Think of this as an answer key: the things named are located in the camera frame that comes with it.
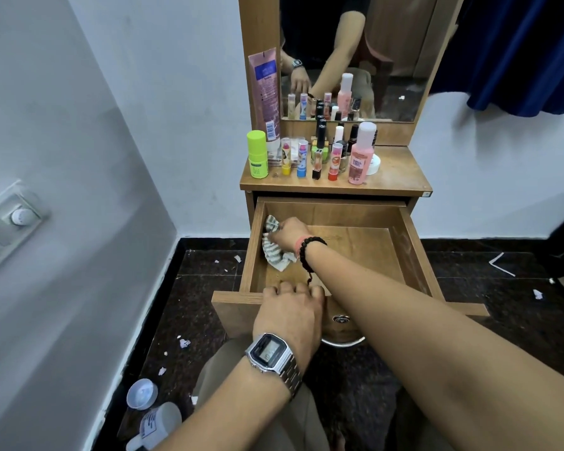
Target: forearm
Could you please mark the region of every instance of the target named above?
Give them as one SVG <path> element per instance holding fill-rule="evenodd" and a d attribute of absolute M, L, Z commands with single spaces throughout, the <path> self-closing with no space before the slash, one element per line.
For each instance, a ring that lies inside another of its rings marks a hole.
<path fill-rule="evenodd" d="M 290 391 L 277 376 L 259 372 L 243 357 L 158 451 L 246 450 L 289 399 Z"/>
<path fill-rule="evenodd" d="M 294 58 L 288 55 L 284 50 L 280 49 L 280 71 L 282 73 L 289 75 L 292 73 L 293 67 L 292 63 Z"/>
<path fill-rule="evenodd" d="M 436 299 L 321 243 L 308 244 L 306 257 L 455 447 L 564 449 L 563 376 Z"/>
<path fill-rule="evenodd" d="M 350 61 L 351 57 L 348 50 L 342 47 L 334 49 L 326 60 L 316 83 L 311 88 L 311 94 L 316 98 L 323 99 L 323 94 L 332 91 L 340 82 L 340 78 L 349 66 Z"/>

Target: cleaning rag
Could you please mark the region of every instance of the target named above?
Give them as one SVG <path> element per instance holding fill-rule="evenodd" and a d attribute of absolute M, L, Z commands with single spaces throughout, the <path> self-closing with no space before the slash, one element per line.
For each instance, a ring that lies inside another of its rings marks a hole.
<path fill-rule="evenodd" d="M 296 263 L 296 256 L 292 251 L 283 252 L 277 243 L 268 239 L 268 234 L 277 231 L 280 223 L 273 215 L 268 215 L 265 220 L 265 232 L 263 233 L 263 253 L 268 263 L 278 269 L 284 271 L 290 263 Z"/>

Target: wooden drawer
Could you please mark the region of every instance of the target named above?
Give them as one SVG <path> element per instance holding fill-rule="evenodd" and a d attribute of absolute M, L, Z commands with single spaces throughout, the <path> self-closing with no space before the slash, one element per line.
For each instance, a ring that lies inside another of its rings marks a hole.
<path fill-rule="evenodd" d="M 230 337 L 252 332 L 263 288 L 277 286 L 281 281 L 305 283 L 309 277 L 300 263 L 289 265 L 283 272 L 268 265 L 262 250 L 263 226 L 268 215 L 279 221 L 295 216 L 349 259 L 439 301 L 445 300 L 405 204 L 260 196 L 240 291 L 215 292 L 211 301 Z M 467 315 L 488 316 L 480 303 L 447 304 Z M 346 313 L 334 298 L 328 297 L 322 321 L 323 338 L 341 344 L 359 339 L 361 332 L 352 321 L 334 320 L 339 320 L 339 315 Z"/>

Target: silver digital watch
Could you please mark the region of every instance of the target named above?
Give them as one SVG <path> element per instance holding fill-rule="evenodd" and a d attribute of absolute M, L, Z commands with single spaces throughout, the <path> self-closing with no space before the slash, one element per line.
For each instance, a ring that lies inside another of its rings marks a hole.
<path fill-rule="evenodd" d="M 270 333 L 258 335 L 245 354 L 251 365 L 261 372 L 277 373 L 294 398 L 301 386 L 301 373 L 284 339 Z"/>

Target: wall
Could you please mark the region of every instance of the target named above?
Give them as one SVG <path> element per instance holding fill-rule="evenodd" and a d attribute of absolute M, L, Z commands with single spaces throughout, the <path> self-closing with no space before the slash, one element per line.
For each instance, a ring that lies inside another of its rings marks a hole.
<path fill-rule="evenodd" d="M 174 226 L 67 0 L 0 0 L 0 192 L 52 217 L 0 266 L 0 451 L 82 448 Z"/>
<path fill-rule="evenodd" d="M 410 144 L 434 192 L 421 237 L 547 237 L 564 221 L 564 115 L 476 113 L 467 96 L 431 96 Z"/>
<path fill-rule="evenodd" d="M 238 0 L 70 0 L 182 236 L 249 233 Z"/>

